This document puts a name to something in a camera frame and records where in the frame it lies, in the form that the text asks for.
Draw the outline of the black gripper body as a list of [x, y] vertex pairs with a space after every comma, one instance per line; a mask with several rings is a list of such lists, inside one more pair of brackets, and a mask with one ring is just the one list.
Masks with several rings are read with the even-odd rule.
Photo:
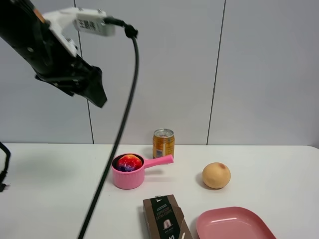
[[66, 94], [92, 95], [92, 66], [70, 53], [28, 0], [0, 2], [0, 36], [35, 71], [35, 78]]

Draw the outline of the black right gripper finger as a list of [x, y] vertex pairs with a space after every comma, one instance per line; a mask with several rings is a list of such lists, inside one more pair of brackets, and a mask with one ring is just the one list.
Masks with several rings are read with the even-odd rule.
[[102, 108], [107, 102], [106, 93], [102, 84], [102, 70], [99, 67], [92, 66], [83, 85], [82, 96], [95, 106]]

